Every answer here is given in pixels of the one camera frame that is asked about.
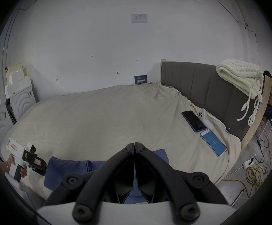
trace phone with blue screen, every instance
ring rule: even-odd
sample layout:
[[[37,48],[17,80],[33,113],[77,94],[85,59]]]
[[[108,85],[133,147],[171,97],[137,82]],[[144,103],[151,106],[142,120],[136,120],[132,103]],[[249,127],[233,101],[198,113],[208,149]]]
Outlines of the phone with blue screen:
[[[200,136],[205,140],[205,142],[209,145],[209,147],[213,150],[213,152],[215,152],[215,154],[218,157],[220,157],[227,151],[227,147],[209,129],[202,132]]]

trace headboard panel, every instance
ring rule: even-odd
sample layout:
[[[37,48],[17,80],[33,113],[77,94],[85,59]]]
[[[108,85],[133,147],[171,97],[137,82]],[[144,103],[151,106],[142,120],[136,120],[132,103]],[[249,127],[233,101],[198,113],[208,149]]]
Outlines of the headboard panel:
[[[241,121],[243,104],[248,97],[235,86],[223,80],[215,70],[216,66],[190,62],[162,62],[161,83],[173,86],[196,106],[205,108],[220,119],[229,133],[240,140],[250,126],[248,118],[254,110],[254,100],[246,117]]]

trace concrete floor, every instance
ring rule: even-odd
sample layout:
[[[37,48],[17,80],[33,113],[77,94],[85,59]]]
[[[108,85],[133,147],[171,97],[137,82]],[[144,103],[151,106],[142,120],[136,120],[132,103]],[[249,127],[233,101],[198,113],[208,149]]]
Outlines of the concrete floor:
[[[261,125],[265,126],[265,123],[263,121],[261,121],[261,124],[259,125],[259,127],[256,131],[256,135],[258,137],[260,136],[260,134],[263,130],[263,127]],[[271,128],[271,126],[268,123],[267,127],[265,129],[265,132],[267,134],[269,133],[270,128]],[[265,134],[265,132],[263,132],[263,134],[260,138],[263,141],[266,139],[266,136],[267,136]],[[261,142],[261,145],[264,145],[267,147],[268,141],[266,141],[266,143]],[[272,132],[269,135],[269,148],[261,147],[261,149],[264,154],[264,162],[260,163],[258,165],[261,165],[261,164],[265,165],[267,167],[268,171],[270,172],[269,166],[270,166],[270,168],[272,168]],[[237,162],[235,163],[235,165],[233,166],[233,168],[231,169],[231,171],[228,174],[231,174],[232,172],[234,172],[238,168],[242,167],[243,163],[245,161],[251,159],[252,157],[254,157],[255,153],[257,154],[256,158],[258,159],[258,161],[261,161],[262,154],[261,154],[260,148],[258,146],[256,136],[254,136],[251,139],[251,141],[248,143],[248,145],[245,147],[245,149],[240,153]],[[241,180],[246,185],[248,193],[250,193],[252,186],[246,180],[246,169],[241,168],[237,172],[235,172],[234,174],[232,174],[231,176],[229,176],[225,179]],[[221,181],[217,184],[217,187],[222,192],[222,194],[224,195],[224,197],[226,198],[226,200],[228,201],[229,204],[231,204],[236,199],[236,197],[239,195],[240,191],[242,189],[244,189],[243,184],[238,181]],[[248,199],[249,198],[247,197],[247,194],[244,191],[233,207],[236,209],[240,208]]]

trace label sticker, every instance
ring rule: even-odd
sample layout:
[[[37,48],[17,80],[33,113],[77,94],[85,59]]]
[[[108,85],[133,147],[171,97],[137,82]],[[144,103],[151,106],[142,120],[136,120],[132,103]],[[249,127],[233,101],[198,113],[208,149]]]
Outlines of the label sticker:
[[[147,83],[147,76],[134,76],[135,84]]]
[[[13,143],[11,144],[11,148],[13,148],[15,151],[17,151],[17,146],[15,146]]]
[[[37,165],[39,165],[39,166],[41,166],[41,161],[38,160],[37,158],[35,158],[34,163],[37,164]]]

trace black smartphone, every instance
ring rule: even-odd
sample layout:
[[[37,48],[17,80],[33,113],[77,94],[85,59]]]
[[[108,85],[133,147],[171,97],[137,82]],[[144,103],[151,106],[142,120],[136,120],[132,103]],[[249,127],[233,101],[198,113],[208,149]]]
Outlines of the black smartphone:
[[[193,111],[182,112],[183,117],[186,119],[188,124],[194,130],[194,132],[200,132],[206,129],[206,126],[202,121],[194,114]]]

